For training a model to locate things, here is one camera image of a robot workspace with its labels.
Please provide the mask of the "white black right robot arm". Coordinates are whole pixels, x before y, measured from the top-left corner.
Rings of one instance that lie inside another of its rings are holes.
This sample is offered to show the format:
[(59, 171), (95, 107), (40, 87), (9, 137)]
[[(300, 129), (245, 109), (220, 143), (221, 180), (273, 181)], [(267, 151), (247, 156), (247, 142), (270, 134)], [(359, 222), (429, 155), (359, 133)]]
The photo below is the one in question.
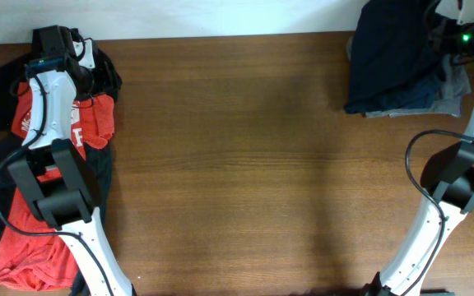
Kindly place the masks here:
[[(458, 22), (471, 22), (460, 41), (474, 41), (474, 12), (463, 8)], [(421, 179), (416, 218), (397, 255), (360, 291), (363, 295), (419, 295), (425, 276), (454, 229), (474, 210), (474, 109), (457, 143), (433, 155)]]

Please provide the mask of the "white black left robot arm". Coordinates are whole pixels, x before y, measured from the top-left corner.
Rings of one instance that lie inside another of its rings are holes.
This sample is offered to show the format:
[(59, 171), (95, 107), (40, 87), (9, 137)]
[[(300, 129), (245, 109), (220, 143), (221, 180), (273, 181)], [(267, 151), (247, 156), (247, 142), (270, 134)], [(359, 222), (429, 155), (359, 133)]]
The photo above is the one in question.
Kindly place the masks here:
[(31, 237), (54, 238), (69, 252), (52, 262), (73, 264), (92, 295), (134, 295), (136, 290), (114, 257), (102, 225), (103, 193), (77, 148), (72, 126), (76, 99), (94, 85), (90, 68), (72, 58), (37, 58), (26, 67), (30, 121), (21, 148), (3, 165), (33, 219), (44, 230), (17, 226)]

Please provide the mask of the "navy blue shorts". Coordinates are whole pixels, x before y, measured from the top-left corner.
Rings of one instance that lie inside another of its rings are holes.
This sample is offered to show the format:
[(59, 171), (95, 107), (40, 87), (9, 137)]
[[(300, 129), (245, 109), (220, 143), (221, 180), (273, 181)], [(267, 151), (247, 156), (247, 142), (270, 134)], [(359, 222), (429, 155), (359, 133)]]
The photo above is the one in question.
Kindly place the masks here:
[(427, 109), (444, 83), (443, 56), (428, 45), (419, 0), (370, 0), (351, 42), (348, 114)]

